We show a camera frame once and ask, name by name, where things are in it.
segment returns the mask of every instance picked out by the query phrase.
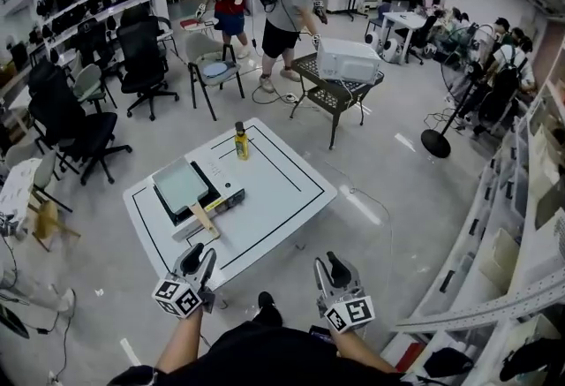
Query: white shirt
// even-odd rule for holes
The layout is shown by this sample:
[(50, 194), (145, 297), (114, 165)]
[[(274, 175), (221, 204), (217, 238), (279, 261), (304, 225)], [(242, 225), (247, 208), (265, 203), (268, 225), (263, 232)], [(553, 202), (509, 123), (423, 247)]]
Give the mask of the white shirt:
[[(498, 50), (494, 53), (494, 59), (498, 63), (498, 70), (496, 73), (499, 73), (506, 63), (509, 63), (512, 60), (512, 46), (511, 45), (502, 45)], [(526, 54), (519, 48), (514, 47), (514, 62), (513, 64), (516, 67), (519, 67), (522, 61), (526, 58)], [(523, 85), (530, 85), (535, 81), (533, 77), (533, 70), (531, 69), (530, 61), (526, 60), (524, 67), (520, 71), (520, 76), (522, 78)]]

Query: yellow bottle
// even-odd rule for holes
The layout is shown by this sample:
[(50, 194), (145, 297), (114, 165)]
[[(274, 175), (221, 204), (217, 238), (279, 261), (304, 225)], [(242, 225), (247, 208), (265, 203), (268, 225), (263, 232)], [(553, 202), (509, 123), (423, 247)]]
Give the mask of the yellow bottle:
[(239, 160), (247, 160), (249, 158), (249, 147), (243, 122), (236, 122), (235, 139), (237, 158), (239, 158)]

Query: fan base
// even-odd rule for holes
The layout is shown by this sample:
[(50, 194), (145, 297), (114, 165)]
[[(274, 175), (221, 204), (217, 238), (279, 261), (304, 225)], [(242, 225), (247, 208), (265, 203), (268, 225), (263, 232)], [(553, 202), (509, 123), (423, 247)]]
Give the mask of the fan base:
[(422, 144), (432, 155), (439, 158), (447, 158), (451, 154), (449, 141), (441, 133), (435, 130), (424, 130), (420, 136)]

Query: man in gray shirt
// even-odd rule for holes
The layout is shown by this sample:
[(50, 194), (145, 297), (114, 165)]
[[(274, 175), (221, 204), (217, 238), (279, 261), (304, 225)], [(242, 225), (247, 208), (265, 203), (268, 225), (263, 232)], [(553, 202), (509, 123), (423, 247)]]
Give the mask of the man in gray shirt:
[(300, 81), (299, 75), (291, 70), (294, 59), (294, 46), (302, 28), (306, 27), (314, 37), (318, 29), (313, 20), (314, 0), (276, 0), (272, 11), (267, 8), (267, 21), (263, 34), (263, 73), (259, 78), (264, 91), (275, 91), (271, 81), (271, 73), (276, 59), (282, 55), (284, 69), (281, 75), (292, 81)]

